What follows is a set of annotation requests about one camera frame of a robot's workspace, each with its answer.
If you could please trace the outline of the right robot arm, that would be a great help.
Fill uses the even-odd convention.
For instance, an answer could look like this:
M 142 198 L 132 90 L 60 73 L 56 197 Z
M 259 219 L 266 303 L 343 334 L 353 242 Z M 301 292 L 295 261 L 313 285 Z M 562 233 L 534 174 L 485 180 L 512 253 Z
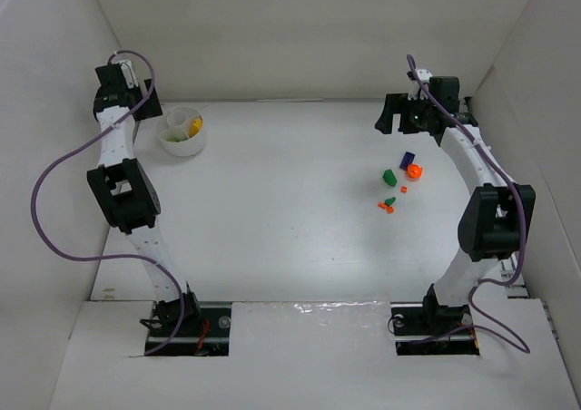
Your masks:
M 478 122 L 461 109 L 458 78 L 425 69 L 408 77 L 414 89 L 387 94 L 376 130 L 391 133 L 398 115 L 400 132 L 428 133 L 454 162 L 471 194 L 458 223 L 458 252 L 444 275 L 429 287 L 420 307 L 392 310 L 400 335 L 441 335 L 468 313 L 470 292 L 487 281 L 490 270 L 526 245 L 536 193 L 500 168 Z

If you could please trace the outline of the dark green lego brick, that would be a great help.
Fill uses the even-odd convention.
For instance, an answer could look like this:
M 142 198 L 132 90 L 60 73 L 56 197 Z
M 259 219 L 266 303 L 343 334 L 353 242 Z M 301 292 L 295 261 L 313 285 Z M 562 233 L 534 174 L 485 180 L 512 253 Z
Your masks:
M 398 179 L 393 170 L 385 170 L 382 174 L 382 179 L 391 188 L 396 187 L 398 184 Z

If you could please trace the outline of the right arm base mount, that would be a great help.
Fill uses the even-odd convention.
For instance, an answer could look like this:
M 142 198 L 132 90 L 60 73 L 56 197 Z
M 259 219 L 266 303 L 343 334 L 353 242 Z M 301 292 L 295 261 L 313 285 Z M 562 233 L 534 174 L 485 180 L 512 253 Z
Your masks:
M 445 333 L 471 321 L 468 306 L 444 309 L 433 317 L 421 303 L 392 303 L 389 331 L 395 336 L 398 356 L 478 356 L 473 331 Z

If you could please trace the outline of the yellow lego block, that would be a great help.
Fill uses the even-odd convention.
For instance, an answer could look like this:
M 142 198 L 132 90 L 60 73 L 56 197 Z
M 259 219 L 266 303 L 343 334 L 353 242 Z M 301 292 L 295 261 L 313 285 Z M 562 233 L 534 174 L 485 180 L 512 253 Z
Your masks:
M 188 135 L 190 138 L 194 137 L 203 127 L 203 120 L 201 116 L 196 116 L 192 118 L 192 124 L 188 130 Z

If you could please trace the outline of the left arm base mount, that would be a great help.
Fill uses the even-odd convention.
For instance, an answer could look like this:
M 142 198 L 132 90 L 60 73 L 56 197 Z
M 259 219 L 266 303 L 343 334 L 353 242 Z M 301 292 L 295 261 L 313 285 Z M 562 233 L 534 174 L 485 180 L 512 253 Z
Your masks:
M 232 303 L 202 302 L 201 316 L 187 312 L 177 334 L 167 342 L 180 315 L 178 301 L 162 311 L 153 305 L 152 313 L 140 323 L 147 328 L 146 356 L 227 356 L 230 349 Z

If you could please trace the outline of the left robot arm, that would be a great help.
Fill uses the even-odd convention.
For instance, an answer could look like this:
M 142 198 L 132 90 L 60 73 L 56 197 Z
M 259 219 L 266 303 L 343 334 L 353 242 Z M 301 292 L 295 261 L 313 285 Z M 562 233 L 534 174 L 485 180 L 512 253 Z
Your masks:
M 95 72 L 100 87 L 94 117 L 103 138 L 97 167 L 87 172 L 87 180 L 105 219 L 133 245 L 152 282 L 157 307 L 144 322 L 168 327 L 179 317 L 200 321 L 199 302 L 162 239 L 161 203 L 133 151 L 135 123 L 159 114 L 161 108 L 148 112 L 139 105 L 144 97 L 130 61 L 109 62 Z

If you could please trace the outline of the lime green lego brick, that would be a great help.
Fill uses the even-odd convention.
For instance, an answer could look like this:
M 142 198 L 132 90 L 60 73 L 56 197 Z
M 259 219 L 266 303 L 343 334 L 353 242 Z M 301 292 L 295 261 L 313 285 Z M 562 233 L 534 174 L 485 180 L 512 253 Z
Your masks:
M 173 130 L 164 131 L 162 138 L 167 142 L 181 142 L 183 140 L 181 133 Z

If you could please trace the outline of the white divided round container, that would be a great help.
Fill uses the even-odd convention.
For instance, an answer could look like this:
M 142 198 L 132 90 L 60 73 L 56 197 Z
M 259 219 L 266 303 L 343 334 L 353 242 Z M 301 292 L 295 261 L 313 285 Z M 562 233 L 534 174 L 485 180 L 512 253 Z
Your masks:
M 175 157 L 191 157 L 200 153 L 207 144 L 207 127 L 202 129 L 192 138 L 188 135 L 188 130 L 192 124 L 192 118 L 202 114 L 189 106 L 178 105 L 170 108 L 156 123 L 155 134 L 162 148 Z M 167 142 L 162 138 L 166 130 L 179 131 L 183 137 L 181 142 Z

